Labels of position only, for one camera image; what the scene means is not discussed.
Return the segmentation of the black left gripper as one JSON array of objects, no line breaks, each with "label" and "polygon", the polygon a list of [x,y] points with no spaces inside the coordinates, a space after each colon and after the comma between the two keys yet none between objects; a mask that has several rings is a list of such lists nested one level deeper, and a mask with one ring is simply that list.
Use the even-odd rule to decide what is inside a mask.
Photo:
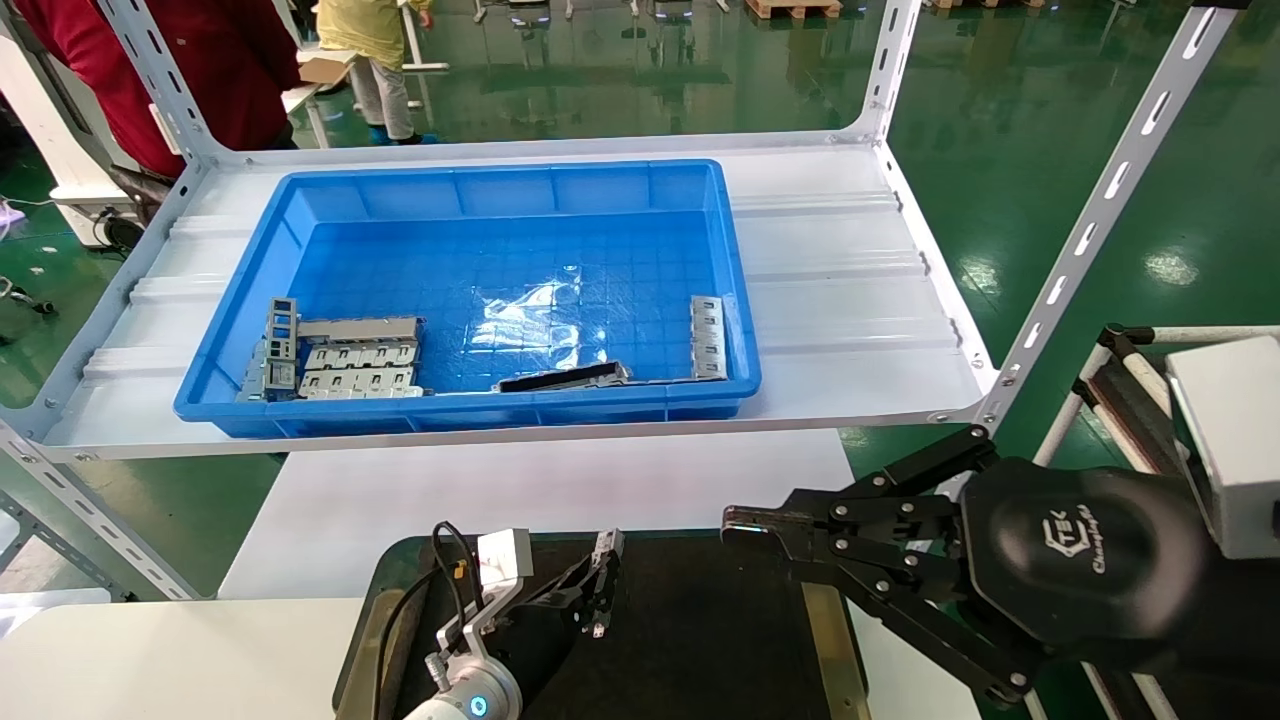
[{"label": "black left gripper", "polygon": [[581,634],[602,639],[614,603],[614,548],[598,544],[552,583],[502,614],[494,657],[531,703],[559,671]]}]

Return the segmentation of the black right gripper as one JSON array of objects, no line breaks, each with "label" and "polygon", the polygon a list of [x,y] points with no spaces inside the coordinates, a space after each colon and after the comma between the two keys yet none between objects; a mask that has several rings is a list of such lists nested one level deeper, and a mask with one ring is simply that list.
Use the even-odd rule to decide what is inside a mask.
[{"label": "black right gripper", "polygon": [[[1123,468],[1070,471],[998,459],[989,432],[968,427],[838,489],[795,488],[776,507],[730,505],[721,539],[788,559],[792,578],[836,588],[1001,705],[1024,701],[1036,664],[932,605],[915,587],[923,575],[908,568],[913,555],[887,544],[955,542],[964,525],[977,594],[1056,650],[1170,639],[1213,561],[1189,487]],[[959,502],[940,493],[945,482],[991,465],[966,482]]]}]

